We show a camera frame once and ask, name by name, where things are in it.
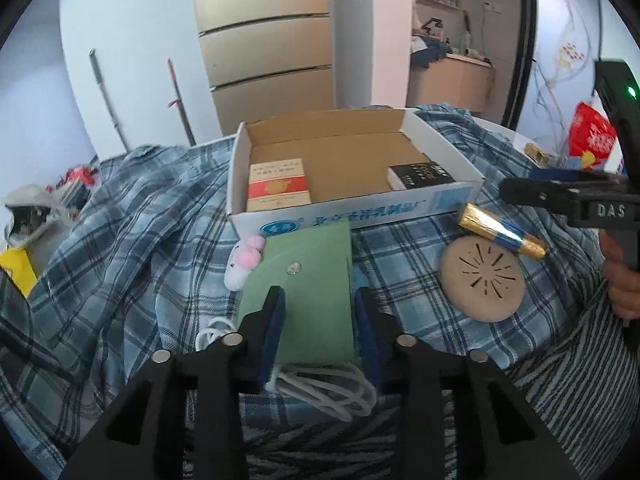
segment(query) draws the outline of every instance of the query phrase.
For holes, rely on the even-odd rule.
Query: metal button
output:
[[[411,334],[402,334],[398,336],[398,339],[396,339],[396,342],[400,346],[403,346],[405,348],[411,348],[412,346],[415,346],[418,343],[418,340]]]
[[[238,346],[243,341],[242,334],[232,332],[222,338],[222,342],[227,346]]]
[[[489,354],[479,348],[476,348],[469,352],[469,357],[476,363],[485,363],[489,360]]]
[[[158,350],[154,352],[153,360],[155,363],[165,363],[171,358],[171,352],[168,350]]]
[[[294,275],[299,273],[300,270],[302,270],[302,264],[300,262],[292,262],[287,267],[287,274]]]

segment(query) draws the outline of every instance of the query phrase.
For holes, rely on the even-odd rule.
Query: barcode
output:
[[[428,211],[431,213],[454,211],[466,202],[471,194],[471,189],[470,187],[459,187],[437,192],[431,200]]]

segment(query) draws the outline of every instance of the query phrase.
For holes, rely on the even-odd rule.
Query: finger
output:
[[[640,316],[640,293],[610,286],[609,297],[611,298],[611,303],[617,305],[619,309],[636,312]]]
[[[640,318],[640,312],[634,312],[633,310],[627,310],[626,308],[623,308],[623,307],[621,307],[621,306],[619,306],[618,304],[615,304],[615,303],[612,303],[611,306],[612,306],[612,309],[613,309],[613,313],[617,317],[619,317],[620,319],[633,321],[634,319],[639,319]]]
[[[625,257],[622,247],[604,229],[600,230],[598,236],[600,237],[600,250],[603,256],[609,260],[622,262]]]
[[[629,270],[625,264],[607,259],[602,266],[602,275],[620,290],[640,291],[640,273]]]

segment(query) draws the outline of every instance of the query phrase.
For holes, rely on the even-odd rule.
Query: beige disc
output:
[[[440,259],[440,284],[465,315],[492,323],[512,316],[524,297],[518,257],[479,236],[454,241]]]

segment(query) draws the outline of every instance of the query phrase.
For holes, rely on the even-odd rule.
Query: red stripe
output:
[[[280,195],[282,193],[296,193],[306,191],[306,177],[291,176],[276,178],[274,180],[263,180],[249,184],[248,197],[260,198],[261,196]]]

